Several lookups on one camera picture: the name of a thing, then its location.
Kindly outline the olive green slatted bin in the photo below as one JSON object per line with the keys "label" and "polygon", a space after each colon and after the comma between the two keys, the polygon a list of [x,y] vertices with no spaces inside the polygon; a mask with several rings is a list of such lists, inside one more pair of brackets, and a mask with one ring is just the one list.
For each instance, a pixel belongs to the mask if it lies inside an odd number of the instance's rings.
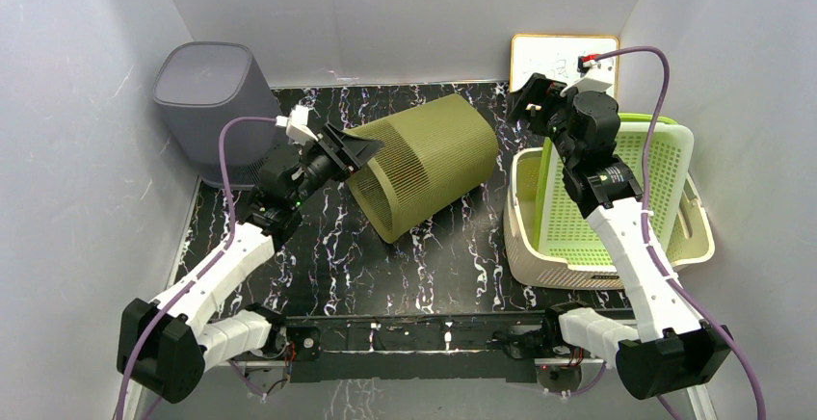
{"label": "olive green slatted bin", "polygon": [[499,153],[493,127],[456,93],[347,132],[382,142],[347,184],[388,244],[488,180]]}

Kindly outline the lime green perforated basket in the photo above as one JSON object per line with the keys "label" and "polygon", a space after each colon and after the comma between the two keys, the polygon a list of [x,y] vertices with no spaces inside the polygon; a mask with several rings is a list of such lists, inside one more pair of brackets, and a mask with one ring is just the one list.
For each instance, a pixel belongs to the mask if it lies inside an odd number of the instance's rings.
{"label": "lime green perforated basket", "polygon": [[[644,114],[626,114],[616,137],[614,153],[644,183],[642,160],[649,122]],[[652,135],[648,155],[650,223],[661,246],[669,247],[694,149],[690,129],[660,118]],[[563,163],[553,144],[544,141],[540,160],[532,245],[538,252],[563,258],[570,266],[612,264],[607,250],[568,196],[563,182]]]}

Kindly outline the grey slatted bin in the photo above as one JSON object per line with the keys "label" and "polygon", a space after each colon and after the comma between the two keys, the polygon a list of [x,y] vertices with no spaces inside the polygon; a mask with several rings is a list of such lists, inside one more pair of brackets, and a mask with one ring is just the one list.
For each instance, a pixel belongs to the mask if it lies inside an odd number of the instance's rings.
{"label": "grey slatted bin", "polygon": [[242,44],[194,41],[176,47],[163,63],[152,91],[160,115],[202,183],[221,189],[219,139],[235,118],[263,117],[230,127],[224,158],[230,187],[248,190],[273,144],[283,143],[275,125],[277,99],[251,51]]}

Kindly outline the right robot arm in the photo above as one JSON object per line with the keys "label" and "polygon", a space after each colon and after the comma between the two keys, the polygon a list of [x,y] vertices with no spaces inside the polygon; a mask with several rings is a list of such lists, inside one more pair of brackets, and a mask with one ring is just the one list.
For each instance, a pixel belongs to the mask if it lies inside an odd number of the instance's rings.
{"label": "right robot arm", "polygon": [[546,313],[543,346],[555,356],[581,348],[611,363],[636,399],[709,382],[730,353],[726,327],[686,303],[646,219],[646,193],[616,154],[618,102],[604,90],[534,73],[509,96],[509,118],[554,144],[567,194],[609,253],[637,325],[579,302]]}

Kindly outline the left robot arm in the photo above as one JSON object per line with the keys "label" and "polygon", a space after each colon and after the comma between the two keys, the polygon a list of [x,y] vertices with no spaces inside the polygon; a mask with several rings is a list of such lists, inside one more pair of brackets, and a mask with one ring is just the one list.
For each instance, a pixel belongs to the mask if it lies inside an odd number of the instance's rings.
{"label": "left robot arm", "polygon": [[355,136],[326,123],[318,133],[299,125],[289,137],[301,147],[293,167],[278,170],[267,153],[258,182],[238,200],[230,190],[228,233],[188,274],[150,301],[135,299],[122,312],[117,369],[120,390],[134,381],[176,404],[210,369],[237,355],[283,354],[283,316],[252,304],[233,317],[210,320],[232,291],[270,260],[302,222],[301,205],[331,180],[344,181],[382,149],[377,139]]}

